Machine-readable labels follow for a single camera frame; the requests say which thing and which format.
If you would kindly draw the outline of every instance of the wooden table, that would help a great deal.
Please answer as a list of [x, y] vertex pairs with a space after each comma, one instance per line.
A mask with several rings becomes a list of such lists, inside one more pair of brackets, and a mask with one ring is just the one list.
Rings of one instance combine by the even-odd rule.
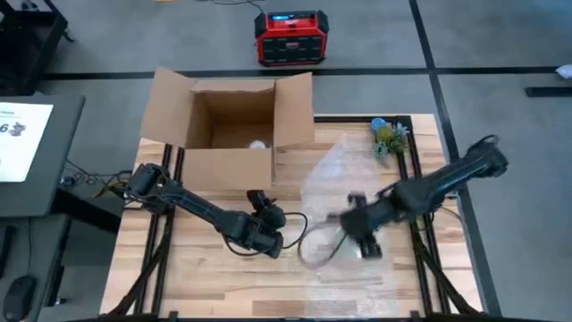
[[[421, 166], [429, 173], [444, 165], [437, 125], [432, 114], [411, 118]], [[317, 123], [314, 143], [278, 151], [275, 185], [267, 194], [278, 198], [285, 211], [304, 211], [316, 223], [329, 211], [346, 208], [349, 191], [374, 193], [396, 182], [400, 177], [395, 162], [384, 167], [370, 157], [368, 128], [367, 123]], [[160, 164], [163, 148], [162, 143], [141, 140], [136, 164]], [[314, 180], [305, 186], [308, 178]], [[222, 208], [251, 211], [244, 191], [198, 194]], [[443, 270], [468, 302], [481, 309], [463, 229], [451, 214], [458, 213], [456, 203], [444, 206], [449, 211], [437, 211], [433, 223]], [[138, 276], [149, 220], [144, 211], [123, 213], [102, 312], [113, 308]], [[301, 227], [300, 219], [289, 217], [282, 229], [285, 240], [294, 240]], [[330, 265], [313, 271], [299, 263], [295, 247], [278, 259], [237, 257], [210, 225], [178, 209], [160, 314], [178, 310], [182, 318], [405, 317], [411, 310], [422, 311], [407, 225], [384, 227], [377, 238], [384, 252], [381, 261], [364, 264], [345, 250]], [[310, 241], [304, 245], [311, 249]], [[437, 309], [433, 277], [428, 275]], [[145, 312], [150, 310], [154, 281], [152, 277], [148, 285]]]

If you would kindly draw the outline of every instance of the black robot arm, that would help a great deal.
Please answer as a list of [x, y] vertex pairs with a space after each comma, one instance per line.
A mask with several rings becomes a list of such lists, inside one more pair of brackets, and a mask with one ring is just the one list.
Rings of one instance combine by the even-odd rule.
[[213, 225], [226, 242], [271, 258], [280, 255], [283, 239], [277, 229], [284, 226], [285, 220], [281, 220], [284, 214], [271, 201], [266, 202], [262, 191], [248, 193], [249, 199], [256, 198], [262, 203], [255, 204], [253, 216], [243, 211], [223, 210], [169, 179], [161, 166], [146, 164], [133, 174], [125, 193], [128, 199], [140, 201], [143, 208], [153, 213], [180, 207]]
[[397, 182], [380, 191], [379, 199], [372, 204], [363, 200], [357, 202], [355, 207], [340, 214], [341, 227], [348, 237], [360, 244], [363, 257], [381, 256], [371, 247], [375, 230], [389, 222], [413, 221], [435, 210], [448, 192], [473, 178], [504, 174], [508, 161], [496, 144], [496, 136], [487, 136], [471, 146], [459, 161], [421, 178]]

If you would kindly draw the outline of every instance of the white paper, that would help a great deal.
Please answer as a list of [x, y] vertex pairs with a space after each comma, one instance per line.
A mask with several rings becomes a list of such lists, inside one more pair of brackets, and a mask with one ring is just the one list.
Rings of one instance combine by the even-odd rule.
[[0, 103], [0, 182], [24, 182], [52, 105]]

